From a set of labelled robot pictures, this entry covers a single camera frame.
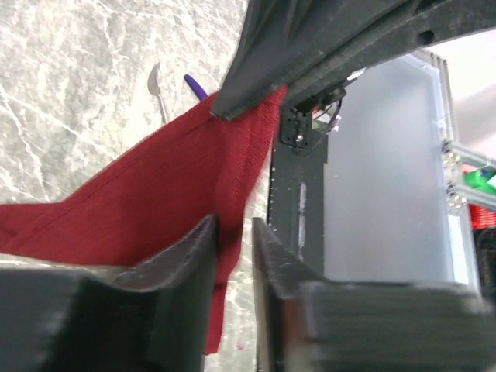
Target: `folded cloth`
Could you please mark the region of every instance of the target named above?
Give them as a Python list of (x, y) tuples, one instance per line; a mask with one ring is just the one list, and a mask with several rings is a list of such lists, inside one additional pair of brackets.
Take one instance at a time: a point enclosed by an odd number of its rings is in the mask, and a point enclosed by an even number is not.
[(234, 122), (210, 115), (212, 96), (67, 199), (0, 205), (0, 252), (64, 264), (133, 266), (215, 213), (219, 255), (206, 353), (217, 352), (246, 200), (274, 141), (283, 96), (278, 91)]

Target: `purple handle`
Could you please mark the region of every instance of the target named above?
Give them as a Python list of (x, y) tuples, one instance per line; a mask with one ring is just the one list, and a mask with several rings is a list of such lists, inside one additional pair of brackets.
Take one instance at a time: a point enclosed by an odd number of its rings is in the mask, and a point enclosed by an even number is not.
[(200, 86), (199, 83), (196, 82), (194, 78), (192, 78), (190, 75), (185, 75), (184, 80), (188, 83), (189, 88), (195, 93), (196, 97), (200, 100), (203, 101), (208, 97), (207, 92), (203, 90), (203, 88)]

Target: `gray marble surface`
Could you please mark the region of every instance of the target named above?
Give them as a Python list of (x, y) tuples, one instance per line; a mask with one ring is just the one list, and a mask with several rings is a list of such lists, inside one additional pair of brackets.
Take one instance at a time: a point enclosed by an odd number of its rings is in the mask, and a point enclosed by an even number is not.
[[(2, 202), (61, 200), (160, 126), (146, 89), (174, 118), (196, 104), (192, 74), (213, 92), (236, 49), (246, 0), (0, 0)], [(264, 215), (267, 173), (246, 210), (229, 282), (225, 332), (207, 371), (253, 371), (250, 218)]]

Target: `gray panel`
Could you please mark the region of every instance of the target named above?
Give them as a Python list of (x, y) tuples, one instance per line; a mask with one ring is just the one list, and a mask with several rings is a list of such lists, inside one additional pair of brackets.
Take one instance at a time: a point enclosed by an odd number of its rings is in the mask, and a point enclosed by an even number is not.
[(456, 281), (439, 126), (439, 71), (412, 55), (349, 86), (324, 170), (325, 275)]

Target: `metal spoon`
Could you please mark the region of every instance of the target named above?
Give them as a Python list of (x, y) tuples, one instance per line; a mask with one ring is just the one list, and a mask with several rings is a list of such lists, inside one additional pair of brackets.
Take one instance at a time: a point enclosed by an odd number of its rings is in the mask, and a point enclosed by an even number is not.
[(167, 111), (165, 109), (164, 99), (160, 94), (160, 87), (158, 85), (159, 72), (160, 72), (160, 62), (157, 63), (155, 66), (153, 66), (152, 71), (148, 76), (148, 91), (150, 92), (151, 95), (154, 95), (155, 97), (158, 98), (158, 102), (160, 105), (160, 114), (162, 115), (162, 123), (167, 124), (169, 121), (167, 118)]

